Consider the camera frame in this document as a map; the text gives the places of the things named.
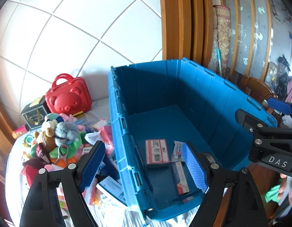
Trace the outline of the person's right hand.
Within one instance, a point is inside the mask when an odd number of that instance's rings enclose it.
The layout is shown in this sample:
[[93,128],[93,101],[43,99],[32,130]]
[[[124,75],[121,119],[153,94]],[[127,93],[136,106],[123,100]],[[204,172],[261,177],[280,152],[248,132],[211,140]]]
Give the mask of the person's right hand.
[[[279,190],[278,190],[278,196],[277,196],[278,200],[281,200],[283,195],[284,195],[284,191],[285,191],[285,189],[287,187],[287,177],[288,176],[285,175],[285,174],[280,173],[280,177],[281,177],[282,181],[280,183],[280,187],[279,187]],[[292,205],[292,188],[289,191],[288,199],[289,199],[289,204]]]

